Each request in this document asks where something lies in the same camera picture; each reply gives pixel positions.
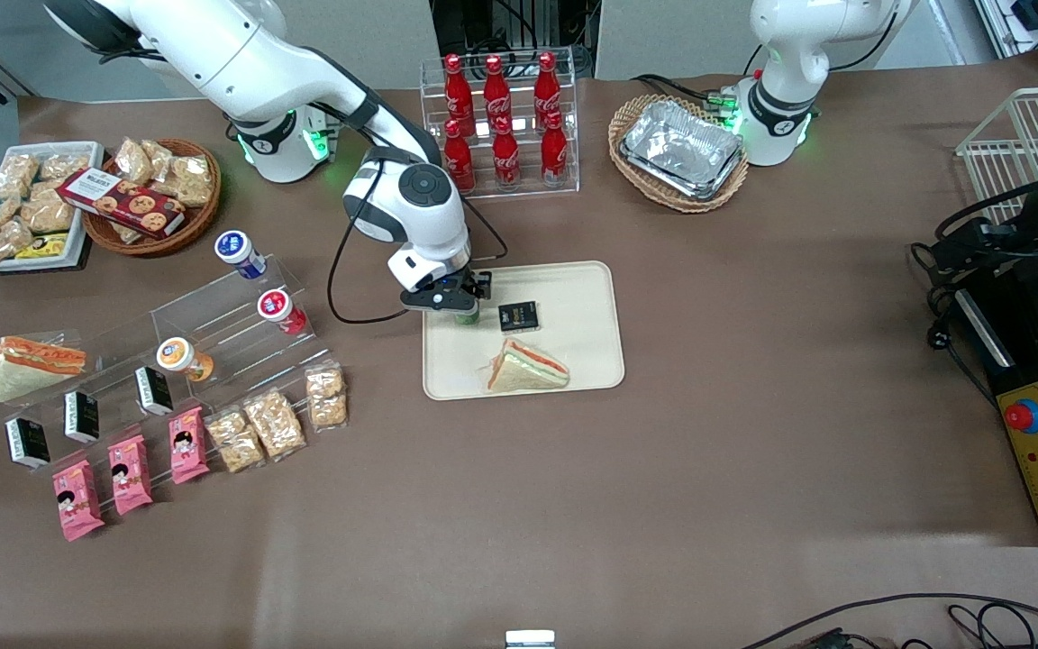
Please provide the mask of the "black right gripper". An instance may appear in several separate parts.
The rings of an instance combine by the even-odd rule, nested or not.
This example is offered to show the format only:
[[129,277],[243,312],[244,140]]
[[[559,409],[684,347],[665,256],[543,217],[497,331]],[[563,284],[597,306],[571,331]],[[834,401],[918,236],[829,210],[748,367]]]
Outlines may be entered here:
[[436,310],[445,315],[482,316],[493,292],[493,274],[450,274],[425,283],[415,292],[401,291],[400,303],[408,310]]

